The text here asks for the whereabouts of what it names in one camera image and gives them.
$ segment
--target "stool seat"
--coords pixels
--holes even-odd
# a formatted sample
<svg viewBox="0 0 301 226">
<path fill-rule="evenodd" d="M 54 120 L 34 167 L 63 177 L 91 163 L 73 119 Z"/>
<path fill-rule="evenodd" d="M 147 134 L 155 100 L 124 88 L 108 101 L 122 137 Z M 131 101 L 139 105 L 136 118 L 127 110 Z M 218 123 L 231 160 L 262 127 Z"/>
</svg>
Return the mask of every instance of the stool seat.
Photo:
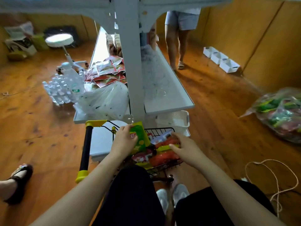
<svg viewBox="0 0 301 226">
<path fill-rule="evenodd" d="M 68 33 L 56 34 L 46 38 L 46 43 L 50 47 L 58 48 L 73 43 L 73 36 Z"/>
</svg>

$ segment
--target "cart handle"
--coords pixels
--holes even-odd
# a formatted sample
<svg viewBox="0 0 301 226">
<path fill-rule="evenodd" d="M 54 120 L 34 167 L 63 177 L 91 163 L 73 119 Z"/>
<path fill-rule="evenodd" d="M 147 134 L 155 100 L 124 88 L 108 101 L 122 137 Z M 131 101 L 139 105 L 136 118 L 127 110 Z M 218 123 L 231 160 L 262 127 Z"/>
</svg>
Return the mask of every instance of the cart handle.
<svg viewBox="0 0 301 226">
<path fill-rule="evenodd" d="M 90 157 L 90 147 L 91 147 L 91 138 L 93 127 L 100 127 L 107 120 L 97 120 L 97 121 L 87 121 L 86 122 L 86 134 L 84 140 L 84 147 L 82 149 L 82 158 L 80 161 L 79 172 L 77 174 L 77 178 L 75 179 L 76 183 L 81 182 L 85 177 L 88 176 L 88 166 L 89 166 L 89 157 Z"/>
</svg>

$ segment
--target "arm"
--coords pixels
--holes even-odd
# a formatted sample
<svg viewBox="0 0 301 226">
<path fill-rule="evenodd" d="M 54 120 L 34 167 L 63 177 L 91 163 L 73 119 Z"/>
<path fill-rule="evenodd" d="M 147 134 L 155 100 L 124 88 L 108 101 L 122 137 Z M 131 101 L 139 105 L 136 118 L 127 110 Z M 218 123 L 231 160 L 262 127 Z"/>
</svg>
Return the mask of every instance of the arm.
<svg viewBox="0 0 301 226">
<path fill-rule="evenodd" d="M 132 125 L 120 127 L 108 156 L 82 182 L 36 219 L 31 226 L 89 225 L 114 172 L 137 143 L 137 136 L 133 139 L 130 138 L 131 127 Z"/>
<path fill-rule="evenodd" d="M 173 135 L 182 148 L 170 145 L 171 149 L 204 175 L 235 226 L 285 225 L 207 158 L 193 140 L 179 133 Z"/>
</svg>

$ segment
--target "perforated plastic basket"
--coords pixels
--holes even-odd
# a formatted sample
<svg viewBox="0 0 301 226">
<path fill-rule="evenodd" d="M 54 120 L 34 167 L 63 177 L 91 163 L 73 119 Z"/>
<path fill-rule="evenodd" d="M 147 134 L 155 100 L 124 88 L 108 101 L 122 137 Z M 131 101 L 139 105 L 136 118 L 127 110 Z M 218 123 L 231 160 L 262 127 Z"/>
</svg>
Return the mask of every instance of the perforated plastic basket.
<svg viewBox="0 0 301 226">
<path fill-rule="evenodd" d="M 163 113 L 156 117 L 156 123 L 172 127 L 175 132 L 184 133 L 190 125 L 189 113 L 185 110 Z"/>
</svg>

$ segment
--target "sandal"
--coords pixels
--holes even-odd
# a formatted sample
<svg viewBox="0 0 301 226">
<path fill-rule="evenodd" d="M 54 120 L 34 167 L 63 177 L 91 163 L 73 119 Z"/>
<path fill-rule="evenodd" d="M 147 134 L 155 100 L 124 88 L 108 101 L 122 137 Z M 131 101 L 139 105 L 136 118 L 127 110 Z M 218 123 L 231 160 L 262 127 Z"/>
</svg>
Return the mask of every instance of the sandal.
<svg viewBox="0 0 301 226">
<path fill-rule="evenodd" d="M 20 171 L 26 171 L 26 174 L 24 175 L 23 178 L 15 176 L 15 174 L 17 174 Z M 13 172 L 12 176 L 9 179 L 13 179 L 17 182 L 17 189 L 15 190 L 14 194 L 4 202 L 8 203 L 9 205 L 15 205 L 15 204 L 19 204 L 22 201 L 22 198 L 24 196 L 25 185 L 28 182 L 28 180 L 31 178 L 32 173 L 33 173 L 33 167 L 32 165 L 29 164 L 22 164 L 17 168 L 17 170 Z"/>
<path fill-rule="evenodd" d="M 183 61 L 179 61 L 179 64 L 178 64 L 178 70 L 183 70 L 184 69 L 184 63 Z"/>
</svg>

